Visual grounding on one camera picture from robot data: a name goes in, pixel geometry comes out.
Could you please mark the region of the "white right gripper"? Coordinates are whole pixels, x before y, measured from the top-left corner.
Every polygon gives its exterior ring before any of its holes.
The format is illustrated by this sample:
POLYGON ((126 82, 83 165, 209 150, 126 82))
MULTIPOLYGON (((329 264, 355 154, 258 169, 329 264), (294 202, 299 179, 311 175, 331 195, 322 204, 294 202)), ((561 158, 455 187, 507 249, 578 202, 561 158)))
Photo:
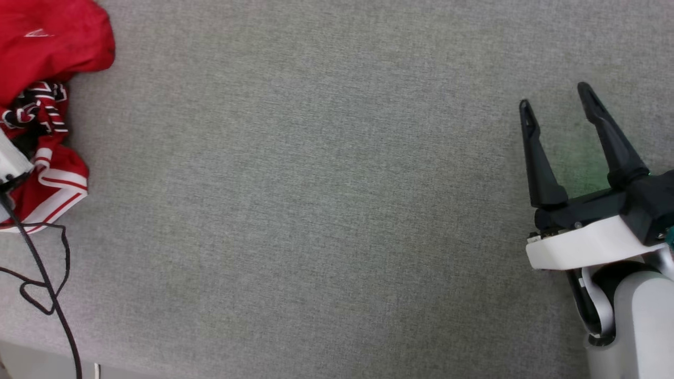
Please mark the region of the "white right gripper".
MULTIPOLYGON (((639 154, 622 132, 593 88, 577 86, 583 111, 595 126, 607 161, 611 188, 623 190, 650 175, 639 154)), ((612 189, 569 198, 559 185, 541 144, 541 128, 527 99, 519 105, 530 205, 536 209, 536 233, 526 253, 535 270, 568 271, 641 256, 667 248, 664 240, 641 242, 621 218, 627 203, 623 192, 612 189)))

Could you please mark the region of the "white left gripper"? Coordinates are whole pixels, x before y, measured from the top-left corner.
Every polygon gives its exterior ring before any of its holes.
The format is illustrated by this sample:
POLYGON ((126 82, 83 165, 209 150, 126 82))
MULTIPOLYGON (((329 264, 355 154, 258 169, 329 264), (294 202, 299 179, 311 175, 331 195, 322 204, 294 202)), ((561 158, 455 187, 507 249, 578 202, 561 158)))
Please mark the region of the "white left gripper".
POLYGON ((34 168, 32 162, 1 131, 1 184, 9 185, 22 179, 34 168))

